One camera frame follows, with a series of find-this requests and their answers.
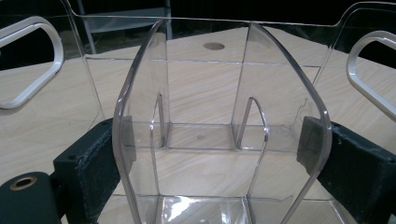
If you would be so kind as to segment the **white metal stand frame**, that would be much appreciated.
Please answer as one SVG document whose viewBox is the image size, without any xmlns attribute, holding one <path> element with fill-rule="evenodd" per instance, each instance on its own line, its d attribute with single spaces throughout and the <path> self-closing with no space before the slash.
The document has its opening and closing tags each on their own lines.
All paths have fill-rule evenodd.
<svg viewBox="0 0 396 224">
<path fill-rule="evenodd" d="M 170 0 L 77 0 L 91 53 L 97 53 L 93 36 L 151 26 L 171 16 Z"/>
</svg>

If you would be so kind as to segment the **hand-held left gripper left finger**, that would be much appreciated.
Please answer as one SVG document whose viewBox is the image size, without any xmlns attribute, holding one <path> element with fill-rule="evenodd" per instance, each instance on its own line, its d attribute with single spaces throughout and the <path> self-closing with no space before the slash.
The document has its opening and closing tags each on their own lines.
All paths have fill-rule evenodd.
<svg viewBox="0 0 396 224">
<path fill-rule="evenodd" d="M 97 224 L 120 182 L 113 156 L 112 120 L 96 124 L 53 161 L 58 214 L 69 224 Z"/>
</svg>

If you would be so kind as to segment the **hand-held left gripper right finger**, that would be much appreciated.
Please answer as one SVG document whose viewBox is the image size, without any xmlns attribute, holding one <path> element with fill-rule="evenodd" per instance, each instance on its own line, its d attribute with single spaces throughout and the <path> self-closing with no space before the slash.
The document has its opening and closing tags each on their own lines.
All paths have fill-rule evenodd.
<svg viewBox="0 0 396 224">
<path fill-rule="evenodd" d="M 318 181 L 358 224 L 396 216 L 396 155 L 336 122 Z"/>
</svg>

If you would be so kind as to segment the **clear acrylic divided organizer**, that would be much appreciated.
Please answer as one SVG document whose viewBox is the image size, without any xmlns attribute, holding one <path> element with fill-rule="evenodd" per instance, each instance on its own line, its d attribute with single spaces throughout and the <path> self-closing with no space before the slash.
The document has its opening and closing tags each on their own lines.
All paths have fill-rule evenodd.
<svg viewBox="0 0 396 224">
<path fill-rule="evenodd" d="M 106 119 L 120 182 L 97 224 L 358 224 L 318 181 L 332 124 L 396 155 L 395 3 L 93 38 L 68 0 L 0 0 L 0 224 L 69 224 L 53 161 Z"/>
</svg>

